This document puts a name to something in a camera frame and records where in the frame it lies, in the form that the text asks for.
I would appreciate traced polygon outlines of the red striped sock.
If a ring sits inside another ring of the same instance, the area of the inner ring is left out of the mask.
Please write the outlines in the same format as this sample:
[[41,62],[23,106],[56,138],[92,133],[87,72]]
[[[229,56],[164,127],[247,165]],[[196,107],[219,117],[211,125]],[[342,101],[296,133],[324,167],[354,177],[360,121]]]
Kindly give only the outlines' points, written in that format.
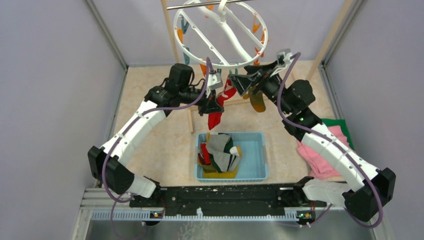
[[237,90],[234,87],[234,84],[230,81],[229,78],[226,79],[223,90],[217,95],[215,101],[218,104],[218,110],[213,113],[208,114],[207,127],[209,130],[214,129],[221,123],[222,114],[224,112],[224,103],[225,101],[231,99]]

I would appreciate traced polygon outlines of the light grey sock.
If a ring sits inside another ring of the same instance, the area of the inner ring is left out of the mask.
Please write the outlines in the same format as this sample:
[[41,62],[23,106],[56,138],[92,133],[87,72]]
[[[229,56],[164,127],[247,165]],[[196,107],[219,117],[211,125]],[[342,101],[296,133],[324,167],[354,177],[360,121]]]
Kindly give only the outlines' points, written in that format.
[[208,133],[205,147],[219,173],[234,172],[243,157],[241,147],[226,133]]

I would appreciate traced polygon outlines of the dark green sock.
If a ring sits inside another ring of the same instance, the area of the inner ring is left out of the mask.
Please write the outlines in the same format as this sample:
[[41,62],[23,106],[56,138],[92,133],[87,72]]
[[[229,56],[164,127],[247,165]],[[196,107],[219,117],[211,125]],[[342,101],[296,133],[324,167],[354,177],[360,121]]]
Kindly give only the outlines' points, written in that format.
[[218,172],[218,173],[222,173],[221,168],[219,167],[219,165],[217,164],[217,162],[215,161],[215,158],[212,154],[209,154],[209,160],[210,160],[210,164],[214,167],[214,169]]
[[218,137],[219,148],[222,150],[222,152],[230,154],[231,149],[234,147],[232,137],[226,133],[219,133]]

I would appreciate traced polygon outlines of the white round sock hanger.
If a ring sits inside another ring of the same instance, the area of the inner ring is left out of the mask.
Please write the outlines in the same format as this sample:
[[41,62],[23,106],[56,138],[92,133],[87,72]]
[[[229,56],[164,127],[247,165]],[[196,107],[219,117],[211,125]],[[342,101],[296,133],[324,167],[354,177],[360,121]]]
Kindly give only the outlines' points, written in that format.
[[245,0],[188,0],[169,21],[173,48],[185,64],[206,65],[210,56],[218,69],[236,69],[259,62],[269,45],[268,26]]

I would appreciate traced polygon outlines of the yellow sock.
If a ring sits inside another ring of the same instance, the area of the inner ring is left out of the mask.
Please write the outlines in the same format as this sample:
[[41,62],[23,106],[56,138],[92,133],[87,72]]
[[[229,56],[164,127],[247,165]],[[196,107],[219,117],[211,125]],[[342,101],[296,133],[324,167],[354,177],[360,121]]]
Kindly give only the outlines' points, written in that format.
[[234,179],[239,170],[239,163],[243,157],[241,148],[234,146],[230,153],[213,151],[215,161],[219,165],[222,173],[219,172],[205,172],[204,177],[209,179]]

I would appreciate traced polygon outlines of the light blue plastic basket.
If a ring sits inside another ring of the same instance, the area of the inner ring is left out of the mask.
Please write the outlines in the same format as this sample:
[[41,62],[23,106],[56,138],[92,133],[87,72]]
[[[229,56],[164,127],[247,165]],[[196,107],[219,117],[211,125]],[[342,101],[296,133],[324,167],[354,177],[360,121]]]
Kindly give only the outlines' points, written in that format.
[[241,147],[242,159],[235,178],[205,178],[204,170],[196,162],[194,177],[203,183],[258,183],[269,177],[264,135],[261,132],[227,132],[236,146]]

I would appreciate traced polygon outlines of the olive striped sock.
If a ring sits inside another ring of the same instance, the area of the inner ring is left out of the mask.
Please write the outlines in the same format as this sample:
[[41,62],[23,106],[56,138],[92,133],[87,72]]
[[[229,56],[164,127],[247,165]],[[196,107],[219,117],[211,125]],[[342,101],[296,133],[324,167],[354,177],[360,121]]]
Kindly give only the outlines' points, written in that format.
[[217,171],[211,163],[206,163],[206,160],[201,153],[197,154],[197,163],[206,173],[214,173]]

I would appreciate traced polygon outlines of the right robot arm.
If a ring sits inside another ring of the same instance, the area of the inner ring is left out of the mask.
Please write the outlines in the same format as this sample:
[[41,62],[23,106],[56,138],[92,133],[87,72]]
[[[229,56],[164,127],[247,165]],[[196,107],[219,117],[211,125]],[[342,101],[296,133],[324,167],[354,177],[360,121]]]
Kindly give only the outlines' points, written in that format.
[[286,86],[286,77],[269,65],[248,66],[247,71],[246,75],[228,75],[236,91],[240,95],[263,93],[276,106],[286,131],[324,158],[344,179],[333,182],[306,176],[282,194],[282,204],[297,207],[325,202],[344,208],[363,227],[377,227],[383,221],[383,207],[393,197],[395,173],[358,156],[312,112],[309,106],[315,96],[308,80],[298,79]]

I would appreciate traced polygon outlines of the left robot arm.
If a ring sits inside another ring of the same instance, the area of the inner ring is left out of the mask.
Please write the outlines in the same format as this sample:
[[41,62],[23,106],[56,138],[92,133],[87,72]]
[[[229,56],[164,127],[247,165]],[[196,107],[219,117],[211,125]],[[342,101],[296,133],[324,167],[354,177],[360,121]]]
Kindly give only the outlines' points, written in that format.
[[176,63],[160,85],[152,87],[127,123],[102,146],[92,146],[88,162],[92,176],[100,181],[108,194],[141,196],[149,207],[160,202],[159,184],[145,176],[136,176],[127,168],[134,151],[154,127],[176,110],[197,106],[204,114],[222,113],[216,100],[217,88],[222,87],[221,74],[206,66],[205,76],[197,84],[191,66]]

